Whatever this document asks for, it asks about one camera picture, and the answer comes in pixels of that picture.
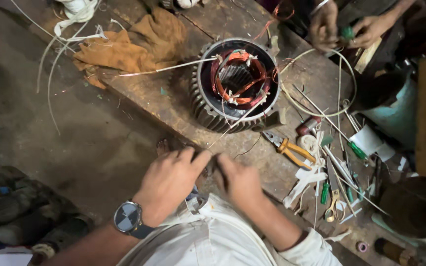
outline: copper wire scrap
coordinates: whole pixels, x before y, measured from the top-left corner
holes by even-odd
[[[263,82],[262,90],[267,93],[270,88],[270,77],[267,75],[267,72],[263,66],[263,64],[258,59],[249,59],[250,54],[245,51],[233,52],[232,50],[223,52],[221,57],[225,60],[227,57],[227,62],[224,65],[224,68],[228,66],[241,65],[246,64],[248,60],[250,60],[250,66],[248,67],[249,72],[252,75],[253,80],[248,84],[244,85],[242,88],[239,88],[236,92],[232,92],[231,89],[224,88],[218,73],[221,69],[220,62],[218,60],[213,61],[211,66],[211,83],[213,92],[217,93],[218,96],[222,97],[227,102],[235,102],[238,105],[236,106],[238,109],[250,109],[252,106],[257,104],[263,96],[260,90],[256,90],[252,93],[252,96],[245,97],[242,96],[246,91],[248,91],[253,85],[258,82]]]

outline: bare foot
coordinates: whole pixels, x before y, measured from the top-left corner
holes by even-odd
[[[157,156],[162,156],[170,152],[169,143],[167,139],[159,141],[156,145]]]

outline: gold scissors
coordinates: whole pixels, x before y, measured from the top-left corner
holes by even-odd
[[[338,179],[333,170],[333,165],[331,164],[331,159],[328,157],[327,160],[327,169],[328,169],[328,178],[330,179],[330,189],[331,189],[331,206],[325,211],[325,220],[327,222],[332,222],[336,219],[338,221],[343,221],[345,219],[345,207],[339,200],[339,188],[338,188]],[[343,210],[341,218],[338,216],[338,210],[336,205],[340,203]]]

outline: man's right hand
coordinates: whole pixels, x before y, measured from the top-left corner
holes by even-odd
[[[333,0],[329,0],[315,13],[311,19],[309,34],[311,44],[318,50],[329,51],[337,46],[338,27],[338,6]]]
[[[256,167],[242,165],[223,153],[218,155],[217,160],[226,177],[226,180],[218,180],[218,186],[236,207],[247,213],[268,201],[262,192]]]

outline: worker's hands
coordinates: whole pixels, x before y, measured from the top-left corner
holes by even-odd
[[[329,51],[337,46],[338,6],[333,0],[328,1],[315,13],[310,23],[311,44],[318,50]]]
[[[212,155],[204,150],[192,160],[195,149],[169,152],[151,163],[133,202],[142,207],[142,219],[157,227],[192,191],[195,180]]]
[[[396,22],[393,13],[386,13],[381,16],[364,17],[353,27],[356,38],[349,41],[349,48],[369,48],[384,32],[390,29]]]
[[[260,208],[268,200],[262,192],[256,167],[244,166],[223,153],[218,155],[217,160],[226,178],[217,178],[218,186],[235,206],[247,213]]]

